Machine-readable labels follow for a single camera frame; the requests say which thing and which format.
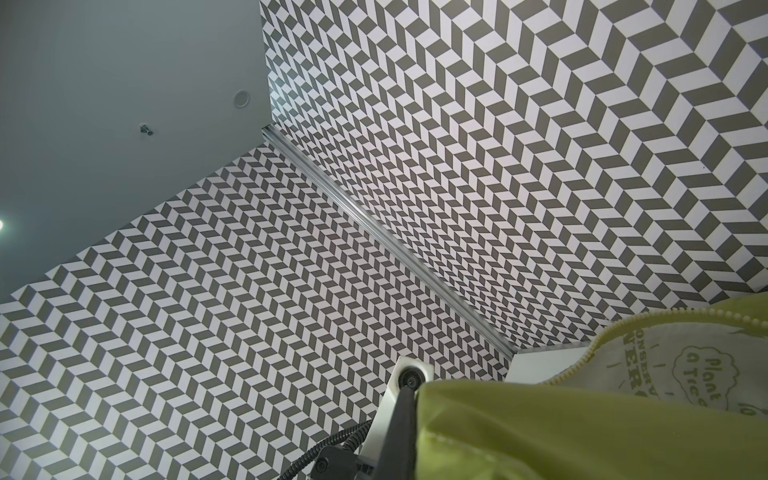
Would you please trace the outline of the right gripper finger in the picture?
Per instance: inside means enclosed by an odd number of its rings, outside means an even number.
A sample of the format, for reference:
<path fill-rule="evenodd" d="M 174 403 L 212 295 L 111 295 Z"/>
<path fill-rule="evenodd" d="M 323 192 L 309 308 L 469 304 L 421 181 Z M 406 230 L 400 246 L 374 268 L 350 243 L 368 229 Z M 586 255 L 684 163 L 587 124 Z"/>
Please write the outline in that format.
<path fill-rule="evenodd" d="M 416 463 L 416 394 L 402 387 L 394 407 L 373 480 L 412 480 Z"/>

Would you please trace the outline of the lime green zip jacket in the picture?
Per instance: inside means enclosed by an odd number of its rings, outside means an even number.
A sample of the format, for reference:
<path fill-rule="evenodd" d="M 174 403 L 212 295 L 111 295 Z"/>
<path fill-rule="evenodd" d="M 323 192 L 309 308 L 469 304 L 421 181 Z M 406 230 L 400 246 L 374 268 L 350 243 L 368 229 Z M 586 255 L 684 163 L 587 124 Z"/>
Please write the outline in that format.
<path fill-rule="evenodd" d="M 767 297 L 638 314 L 546 381 L 431 382 L 416 412 L 418 479 L 763 479 Z"/>

